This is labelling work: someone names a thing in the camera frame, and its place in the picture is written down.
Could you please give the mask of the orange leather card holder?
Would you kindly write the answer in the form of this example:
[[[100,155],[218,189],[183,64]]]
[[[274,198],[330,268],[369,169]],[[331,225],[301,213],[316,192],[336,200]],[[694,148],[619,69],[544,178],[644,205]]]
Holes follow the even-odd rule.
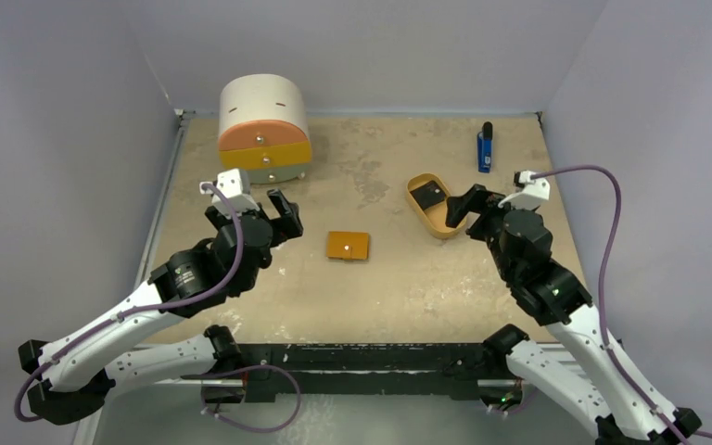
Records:
[[[325,256],[331,260],[366,261],[369,248],[368,233],[331,231],[326,239]]]

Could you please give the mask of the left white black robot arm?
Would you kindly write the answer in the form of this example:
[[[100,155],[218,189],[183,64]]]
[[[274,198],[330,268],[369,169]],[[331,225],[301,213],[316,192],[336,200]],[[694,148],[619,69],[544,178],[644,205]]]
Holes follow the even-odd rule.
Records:
[[[27,374],[13,403],[24,423],[57,426],[77,422],[125,392],[172,378],[218,378],[249,371],[232,333],[213,325],[181,342],[142,349],[157,332],[251,290],[274,248],[301,237],[299,206],[277,189],[269,217],[244,191],[214,184],[206,217],[215,236],[171,255],[128,297],[78,331],[58,340],[19,346]]]

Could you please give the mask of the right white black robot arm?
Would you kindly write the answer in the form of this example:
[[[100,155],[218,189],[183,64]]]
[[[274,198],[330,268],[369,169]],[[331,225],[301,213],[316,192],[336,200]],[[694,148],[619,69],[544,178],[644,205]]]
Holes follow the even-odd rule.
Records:
[[[494,376],[525,380],[575,417],[598,444],[679,444],[703,425],[644,377],[610,333],[591,294],[552,257],[553,234],[535,210],[521,210],[480,184],[446,201],[453,227],[474,212],[467,234],[486,243],[517,305],[571,355],[575,373],[508,324],[484,343],[483,363]]]

